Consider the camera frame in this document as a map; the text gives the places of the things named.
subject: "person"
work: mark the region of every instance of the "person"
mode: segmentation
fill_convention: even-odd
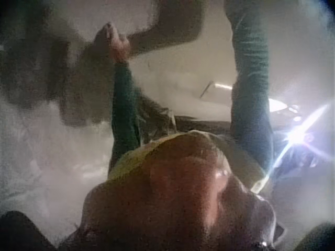
[[[141,146],[131,46],[115,27],[104,27],[115,60],[109,175],[87,195],[81,224],[60,250],[273,249],[275,214],[255,187],[272,163],[258,4],[225,1],[238,72],[231,139],[190,131]]]

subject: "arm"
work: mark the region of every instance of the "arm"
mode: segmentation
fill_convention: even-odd
[[[133,86],[127,60],[130,45],[126,38],[113,38],[112,57],[115,60],[115,83],[111,126],[114,135],[109,171],[128,151],[140,146],[140,133],[137,122],[137,95]]]
[[[225,2],[238,72],[232,90],[231,133],[267,172],[273,158],[267,41],[261,28],[259,1],[238,2]]]
[[[129,37],[131,56],[194,41],[204,19],[203,0],[157,0],[158,21],[147,31]]]

